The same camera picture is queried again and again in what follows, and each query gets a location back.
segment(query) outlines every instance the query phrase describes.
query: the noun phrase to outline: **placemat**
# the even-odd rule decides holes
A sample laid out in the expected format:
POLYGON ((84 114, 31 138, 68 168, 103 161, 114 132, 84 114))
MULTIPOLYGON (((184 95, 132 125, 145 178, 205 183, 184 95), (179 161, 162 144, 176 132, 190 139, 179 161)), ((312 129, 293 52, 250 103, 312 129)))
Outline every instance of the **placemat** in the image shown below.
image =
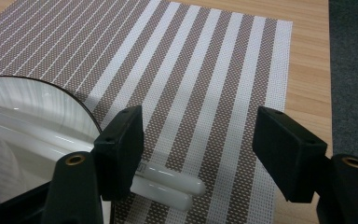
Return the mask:
POLYGON ((259 105, 283 110, 292 23, 159 0, 18 0, 0 14, 0 76, 72 92, 104 128, 143 105, 144 159, 202 179, 180 212, 141 196, 117 223, 268 223, 252 151, 259 105))

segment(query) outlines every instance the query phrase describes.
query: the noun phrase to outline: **woven placemat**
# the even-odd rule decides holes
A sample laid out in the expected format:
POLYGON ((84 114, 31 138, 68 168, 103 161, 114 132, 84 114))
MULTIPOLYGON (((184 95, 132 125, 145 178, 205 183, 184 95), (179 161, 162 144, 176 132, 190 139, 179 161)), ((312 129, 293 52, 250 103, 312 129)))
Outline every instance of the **woven placemat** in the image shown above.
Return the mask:
POLYGON ((143 105, 144 159, 202 179, 180 212, 131 195, 123 223, 268 223, 274 184, 251 149, 283 110, 292 23, 158 0, 18 0, 0 14, 0 76, 72 92, 104 128, 143 105))

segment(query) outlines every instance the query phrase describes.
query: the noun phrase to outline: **light wood surface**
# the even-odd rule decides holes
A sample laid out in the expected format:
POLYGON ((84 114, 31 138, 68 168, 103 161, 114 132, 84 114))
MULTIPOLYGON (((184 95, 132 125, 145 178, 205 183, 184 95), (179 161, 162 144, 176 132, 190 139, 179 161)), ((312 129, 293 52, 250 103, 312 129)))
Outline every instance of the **light wood surface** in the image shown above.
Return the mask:
MULTIPOLYGON (((332 154, 328 0, 174 0, 292 21, 285 113, 322 138, 332 154)), ((0 12, 14 0, 0 0, 0 12)), ((277 190, 274 223, 318 223, 312 204, 287 203, 277 190)))

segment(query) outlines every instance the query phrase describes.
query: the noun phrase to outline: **black plastic part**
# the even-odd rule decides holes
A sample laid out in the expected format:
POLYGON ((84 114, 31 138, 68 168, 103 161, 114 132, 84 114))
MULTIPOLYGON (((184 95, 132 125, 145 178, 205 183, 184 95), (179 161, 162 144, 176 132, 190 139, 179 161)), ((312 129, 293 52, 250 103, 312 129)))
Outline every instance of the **black plastic part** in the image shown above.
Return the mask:
POLYGON ((41 223, 103 223, 94 159, 89 152, 74 152, 57 161, 41 223))
POLYGON ((0 223, 40 223, 48 196, 49 182, 0 204, 0 223))
POLYGON ((358 158, 336 155, 332 159, 332 186, 345 223, 358 223, 358 158))
POLYGON ((91 151, 104 201, 122 201, 130 195, 132 179, 144 153, 142 107, 120 111, 91 151))
POLYGON ((326 149, 323 140, 282 112, 258 107, 253 151, 286 200, 311 202, 310 164, 323 158, 326 149))

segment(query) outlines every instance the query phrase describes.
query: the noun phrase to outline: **screw hole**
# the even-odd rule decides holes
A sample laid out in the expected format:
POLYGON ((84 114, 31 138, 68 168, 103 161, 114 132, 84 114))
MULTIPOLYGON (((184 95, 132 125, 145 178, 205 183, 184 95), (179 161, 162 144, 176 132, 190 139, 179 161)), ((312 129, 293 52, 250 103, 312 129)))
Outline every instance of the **screw hole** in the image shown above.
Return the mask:
POLYGON ((78 154, 78 155, 74 155, 74 156, 71 156, 70 158, 66 159, 65 163, 67 165, 78 165, 78 164, 82 163, 85 159, 86 159, 86 157, 78 154))
POLYGON ((342 161, 351 167, 358 168, 358 159, 353 157, 344 157, 342 158, 342 161))

